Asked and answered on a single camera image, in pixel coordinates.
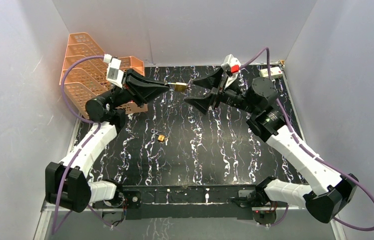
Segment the medium brass padlock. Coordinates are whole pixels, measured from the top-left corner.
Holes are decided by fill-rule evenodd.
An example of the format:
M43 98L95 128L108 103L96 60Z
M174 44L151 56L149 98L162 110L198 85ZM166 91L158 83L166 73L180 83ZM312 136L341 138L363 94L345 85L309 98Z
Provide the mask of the medium brass padlock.
M179 93L185 93L189 89L189 85L184 82L168 82L170 90Z

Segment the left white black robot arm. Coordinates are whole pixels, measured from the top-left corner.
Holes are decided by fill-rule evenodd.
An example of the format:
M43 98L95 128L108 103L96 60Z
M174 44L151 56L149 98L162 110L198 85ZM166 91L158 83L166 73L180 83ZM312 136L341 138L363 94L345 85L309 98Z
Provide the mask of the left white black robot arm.
M123 72L121 85L89 99L86 111L93 125L73 151L45 169L45 201L81 213L90 204L104 201L112 208L124 202L122 186L114 180L87 181L88 172L105 147L124 128L126 111L134 102L141 107L170 90L168 83L144 77L135 70Z

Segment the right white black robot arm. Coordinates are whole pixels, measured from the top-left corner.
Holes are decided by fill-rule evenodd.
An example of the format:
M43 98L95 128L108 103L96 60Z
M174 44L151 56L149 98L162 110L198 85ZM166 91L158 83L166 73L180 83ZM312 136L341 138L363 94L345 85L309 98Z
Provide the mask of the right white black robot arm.
M278 93L271 80L254 78L248 89L242 90L234 74L219 68L193 83L208 92L186 97L186 103L204 114L220 103L248 112L249 129L282 154L306 180L306 184L295 184L267 177L252 193L235 198L237 205L269 207L284 202L305 208L318 221L328 223L351 201L356 190L355 176L329 169L317 161L316 153L305 149L305 143L277 107Z

